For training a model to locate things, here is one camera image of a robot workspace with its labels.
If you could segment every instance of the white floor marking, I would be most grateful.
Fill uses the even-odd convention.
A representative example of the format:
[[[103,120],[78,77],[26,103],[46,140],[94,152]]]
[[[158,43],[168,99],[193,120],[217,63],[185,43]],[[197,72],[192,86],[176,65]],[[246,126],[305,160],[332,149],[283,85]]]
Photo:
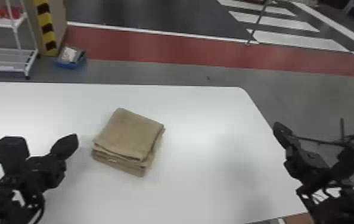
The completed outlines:
[[[227,41],[227,42],[237,42],[237,43],[246,43],[248,40],[245,39],[236,39],[236,38],[219,38],[217,36],[205,36],[205,35],[195,35],[189,33],[175,33],[175,32],[165,32],[158,30],[146,30],[146,29],[137,29],[137,28],[128,28],[128,27],[120,27],[120,26],[106,26],[100,24],[91,24],[91,23],[79,23],[68,21],[67,25],[69,26],[78,26],[78,27],[88,27],[95,29],[104,29],[104,30],[119,30],[119,31],[128,31],[135,33],[150,33],[150,34],[158,34],[158,35],[166,35],[166,36],[179,36],[183,38],[197,38],[197,39],[207,39],[214,41]]]
[[[301,10],[306,11],[307,13],[313,15],[314,17],[320,19],[327,25],[333,27],[334,29],[338,30],[340,33],[344,34],[348,38],[351,38],[354,41],[354,32],[349,30],[347,27],[344,27],[343,25],[337,23],[336,21],[328,18],[327,16],[319,13],[318,11],[314,10],[313,8],[303,4],[303,3],[297,3],[297,2],[292,2],[294,5],[299,7]]]
[[[257,11],[261,11],[263,8],[263,5],[253,4],[253,3],[248,3],[248,2],[239,2],[239,1],[233,1],[233,0],[218,0],[218,1],[222,5],[235,7],[235,8],[246,8],[248,10],[257,10]],[[290,12],[289,10],[287,10],[285,8],[279,8],[279,7],[273,7],[273,6],[268,6],[266,8],[266,12],[295,16],[294,13]]]
[[[260,43],[349,52],[345,47],[341,46],[339,43],[332,39],[311,38],[308,36],[266,32],[263,30],[257,30],[254,34],[254,38]]]
[[[238,13],[234,11],[229,11],[230,14],[238,21],[245,22],[245,23],[255,23],[256,20],[259,18],[258,15],[247,14],[247,13]],[[310,30],[313,32],[319,32],[318,29],[311,26],[309,23],[305,23],[302,21],[297,20],[286,20],[284,18],[274,18],[263,16],[260,20],[260,23],[263,25],[270,25],[270,26],[278,26],[290,29],[298,29],[298,30]]]

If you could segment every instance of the gray floor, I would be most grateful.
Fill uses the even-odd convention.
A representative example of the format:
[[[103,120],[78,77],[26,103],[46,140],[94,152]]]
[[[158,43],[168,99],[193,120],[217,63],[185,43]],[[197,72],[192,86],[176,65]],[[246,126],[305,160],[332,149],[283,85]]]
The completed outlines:
[[[0,73],[0,81],[25,82],[13,73]],[[347,132],[354,132],[354,77],[101,60],[88,60],[79,70],[63,70],[43,58],[33,66],[31,82],[239,86],[270,125],[279,121],[298,135],[336,139],[343,117]],[[340,151],[306,142],[303,147],[320,153],[329,164]]]

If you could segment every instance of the cable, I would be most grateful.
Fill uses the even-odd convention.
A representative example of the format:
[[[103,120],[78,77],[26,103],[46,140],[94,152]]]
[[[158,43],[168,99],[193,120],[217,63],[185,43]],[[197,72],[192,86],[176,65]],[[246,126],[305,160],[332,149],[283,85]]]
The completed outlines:
[[[44,213],[45,213],[45,203],[42,203],[39,216],[35,219],[33,224],[38,224],[38,222],[41,221],[42,217],[44,216]]]

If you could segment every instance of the metal stand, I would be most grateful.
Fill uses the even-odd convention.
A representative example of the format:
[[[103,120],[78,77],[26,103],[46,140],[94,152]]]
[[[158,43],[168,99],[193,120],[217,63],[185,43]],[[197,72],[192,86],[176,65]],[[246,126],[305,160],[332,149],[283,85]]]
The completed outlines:
[[[341,133],[341,138],[336,141],[322,141],[318,139],[313,139],[313,138],[305,138],[301,136],[296,136],[297,139],[304,140],[304,141],[310,141],[310,142],[316,142],[317,144],[325,144],[325,145],[338,145],[341,147],[345,147],[348,143],[351,141],[354,141],[354,134],[353,135],[345,135],[345,129],[344,129],[344,119],[340,119],[340,133]]]
[[[348,4],[345,6],[345,8],[342,10],[342,13],[344,15],[348,14],[349,11],[353,8],[354,6],[354,0],[350,0]]]
[[[265,14],[265,11],[266,11],[266,7],[270,4],[272,0],[265,0],[264,1],[264,5],[263,5],[263,8],[259,14],[259,17],[257,18],[256,20],[256,23],[255,23],[255,27],[253,28],[252,32],[251,32],[251,37],[249,38],[249,40],[247,41],[247,43],[245,45],[249,45],[250,42],[251,42],[251,39],[255,39],[253,37],[253,35],[255,34],[255,31],[257,30],[257,28],[259,27],[259,23],[260,23],[260,20],[262,19],[262,16]]]

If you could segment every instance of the folded towel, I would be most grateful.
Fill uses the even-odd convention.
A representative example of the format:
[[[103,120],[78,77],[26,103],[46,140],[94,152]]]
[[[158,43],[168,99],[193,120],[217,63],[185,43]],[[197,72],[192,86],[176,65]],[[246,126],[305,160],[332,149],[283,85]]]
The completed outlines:
[[[102,154],[96,152],[95,150],[92,150],[92,158],[94,158],[96,161],[107,164],[115,169],[124,171],[126,173],[132,174],[132,175],[140,177],[140,178],[143,177],[145,174],[145,169],[142,169],[139,167],[133,167],[133,166],[125,166],[125,165],[122,165],[118,162],[114,162],[114,161],[109,160],[108,158],[104,157]]]
[[[163,124],[118,108],[94,139],[92,157],[111,167],[143,176],[155,156]]]
[[[96,145],[130,161],[142,162],[152,150],[163,124],[118,108],[101,133]]]

